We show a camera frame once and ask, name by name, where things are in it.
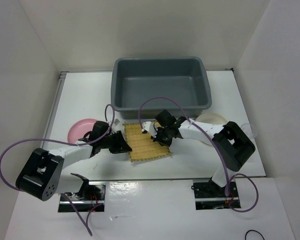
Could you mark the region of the yellow bamboo mat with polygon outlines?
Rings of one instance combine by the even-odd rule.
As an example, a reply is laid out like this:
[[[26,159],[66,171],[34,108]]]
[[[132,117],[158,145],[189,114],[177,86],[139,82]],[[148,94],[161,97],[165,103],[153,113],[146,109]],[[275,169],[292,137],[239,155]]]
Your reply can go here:
[[[143,134],[138,123],[124,123],[123,127],[125,140],[132,149],[128,153],[131,163],[139,164],[172,155],[168,147],[154,142],[149,133]]]

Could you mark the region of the pink plate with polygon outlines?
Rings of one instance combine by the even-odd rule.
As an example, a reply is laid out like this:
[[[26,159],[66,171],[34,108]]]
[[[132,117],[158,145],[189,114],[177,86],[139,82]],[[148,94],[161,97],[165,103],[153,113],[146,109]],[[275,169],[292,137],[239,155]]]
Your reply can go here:
[[[93,129],[94,124],[97,122],[93,118],[85,118],[76,122],[68,131],[67,142],[70,144],[76,143],[79,139]]]

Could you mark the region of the cream plate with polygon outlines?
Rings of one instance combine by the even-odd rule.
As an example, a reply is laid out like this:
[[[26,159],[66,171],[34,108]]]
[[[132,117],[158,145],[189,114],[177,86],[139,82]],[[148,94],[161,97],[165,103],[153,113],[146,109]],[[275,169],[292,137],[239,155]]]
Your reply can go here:
[[[206,132],[211,140],[228,123],[223,116],[216,113],[203,113],[195,119],[195,122]]]

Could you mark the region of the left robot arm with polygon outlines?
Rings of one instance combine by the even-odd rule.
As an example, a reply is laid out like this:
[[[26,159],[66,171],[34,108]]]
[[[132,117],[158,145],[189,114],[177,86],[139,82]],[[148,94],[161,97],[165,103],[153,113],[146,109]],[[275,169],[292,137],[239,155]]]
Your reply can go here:
[[[113,131],[104,121],[96,121],[74,145],[59,149],[36,148],[28,158],[15,186],[41,201],[49,200],[53,194],[72,193],[78,200],[84,200],[94,193],[89,179],[74,173],[74,178],[62,177],[62,170],[81,160],[88,160],[107,149],[111,154],[129,153],[128,145],[120,130]]]

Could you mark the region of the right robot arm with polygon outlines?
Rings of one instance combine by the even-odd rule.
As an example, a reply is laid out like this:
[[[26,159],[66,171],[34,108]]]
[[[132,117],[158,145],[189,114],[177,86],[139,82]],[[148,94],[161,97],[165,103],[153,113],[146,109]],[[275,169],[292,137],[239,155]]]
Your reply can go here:
[[[255,145],[237,123],[209,124],[192,120],[186,116],[175,118],[167,110],[163,110],[154,122],[141,124],[142,131],[150,134],[153,142],[170,147],[173,139],[190,139],[209,142],[221,160],[221,167],[210,179],[209,191],[219,197],[230,192],[231,179],[243,167],[256,151]]]

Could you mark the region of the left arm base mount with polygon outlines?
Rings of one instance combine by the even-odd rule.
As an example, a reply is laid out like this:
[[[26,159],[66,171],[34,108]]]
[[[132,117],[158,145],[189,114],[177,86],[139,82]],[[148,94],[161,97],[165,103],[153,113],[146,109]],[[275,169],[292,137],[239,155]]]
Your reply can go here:
[[[58,212],[73,213],[75,210],[69,202],[72,201],[78,212],[88,213],[105,211],[106,182],[91,181],[86,191],[81,193],[66,192],[65,197],[60,196]]]

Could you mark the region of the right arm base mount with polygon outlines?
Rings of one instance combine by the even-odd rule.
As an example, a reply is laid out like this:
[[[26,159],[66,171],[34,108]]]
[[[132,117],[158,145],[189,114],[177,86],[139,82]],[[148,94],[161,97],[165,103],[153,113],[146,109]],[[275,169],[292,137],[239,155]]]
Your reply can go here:
[[[230,182],[230,194],[225,195],[225,187],[219,187],[210,179],[193,180],[190,187],[194,193],[196,210],[221,210],[229,209],[229,204],[240,209],[240,199],[237,185],[234,181]]]

